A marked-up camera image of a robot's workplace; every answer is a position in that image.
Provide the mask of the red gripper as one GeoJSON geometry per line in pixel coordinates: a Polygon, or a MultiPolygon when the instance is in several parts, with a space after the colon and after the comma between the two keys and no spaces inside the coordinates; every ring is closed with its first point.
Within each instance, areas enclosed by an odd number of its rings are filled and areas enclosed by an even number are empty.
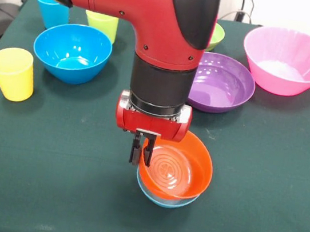
{"type": "MultiPolygon", "coordinates": [[[[117,107],[116,107],[116,123],[123,130],[135,133],[132,149],[129,157],[129,162],[133,165],[138,165],[141,158],[141,137],[142,133],[151,133],[160,136],[162,139],[179,142],[181,141],[191,124],[192,108],[183,105],[181,112],[175,117],[155,117],[141,113],[131,105],[130,91],[122,91],[117,107]]],[[[143,150],[144,163],[146,167],[150,166],[153,150],[156,142],[156,137],[146,137],[147,144],[143,150]]]]}

